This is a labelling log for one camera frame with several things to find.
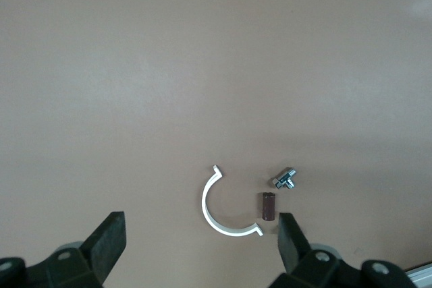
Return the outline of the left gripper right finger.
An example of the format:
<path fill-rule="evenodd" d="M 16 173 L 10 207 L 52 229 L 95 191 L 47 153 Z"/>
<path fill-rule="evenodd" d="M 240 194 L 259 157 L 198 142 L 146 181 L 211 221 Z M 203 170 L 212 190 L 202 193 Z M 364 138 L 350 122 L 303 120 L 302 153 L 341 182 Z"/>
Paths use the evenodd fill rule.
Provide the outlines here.
<path fill-rule="evenodd" d="M 291 213 L 279 215 L 278 249 L 285 272 L 272 287 L 409 287 L 410 278 L 398 266 L 367 260 L 356 269 L 331 252 L 314 249 Z"/>

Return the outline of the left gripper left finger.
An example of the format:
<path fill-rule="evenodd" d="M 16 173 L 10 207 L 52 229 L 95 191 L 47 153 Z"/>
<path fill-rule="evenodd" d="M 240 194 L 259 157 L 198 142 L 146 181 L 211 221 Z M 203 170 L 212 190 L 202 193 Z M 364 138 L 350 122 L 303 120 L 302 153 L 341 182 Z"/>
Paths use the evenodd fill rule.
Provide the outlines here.
<path fill-rule="evenodd" d="M 126 248 L 124 212 L 111 212 L 83 241 L 57 248 L 27 266 L 20 257 L 1 259 L 2 287 L 102 287 Z"/>

